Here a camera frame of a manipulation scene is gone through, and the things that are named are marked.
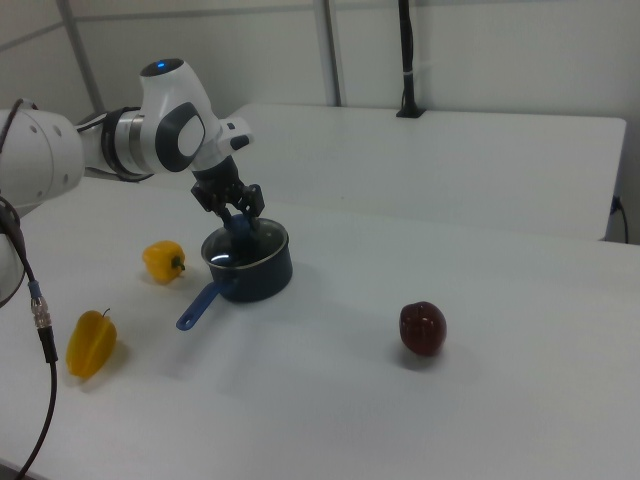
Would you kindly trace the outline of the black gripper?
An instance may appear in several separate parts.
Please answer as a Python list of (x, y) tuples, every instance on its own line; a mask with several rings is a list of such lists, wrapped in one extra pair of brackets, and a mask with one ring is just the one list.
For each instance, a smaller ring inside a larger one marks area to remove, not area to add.
[(194, 171), (193, 174), (196, 183), (191, 188), (192, 195), (205, 211), (222, 220), (226, 230), (231, 230), (233, 224), (227, 204), (233, 205), (243, 215), (251, 230), (258, 229), (259, 217), (265, 208), (261, 187), (258, 184), (244, 185), (231, 155), (216, 166)]

